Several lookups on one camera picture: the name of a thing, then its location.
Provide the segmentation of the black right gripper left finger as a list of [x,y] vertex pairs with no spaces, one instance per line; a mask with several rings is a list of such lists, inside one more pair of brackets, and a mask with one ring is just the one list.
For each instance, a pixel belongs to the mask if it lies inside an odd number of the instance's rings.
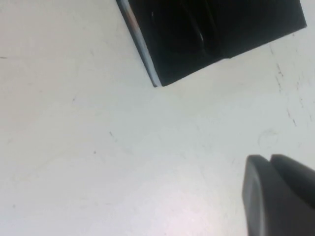
[[303,235],[302,201],[260,155],[247,158],[242,197],[248,235]]

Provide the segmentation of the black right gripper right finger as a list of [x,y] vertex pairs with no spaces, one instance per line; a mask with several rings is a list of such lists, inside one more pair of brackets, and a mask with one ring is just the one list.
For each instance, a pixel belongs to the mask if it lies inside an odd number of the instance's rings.
[[290,236],[315,234],[315,171],[281,154],[270,160],[281,179],[289,188],[290,200],[281,214],[288,222]]

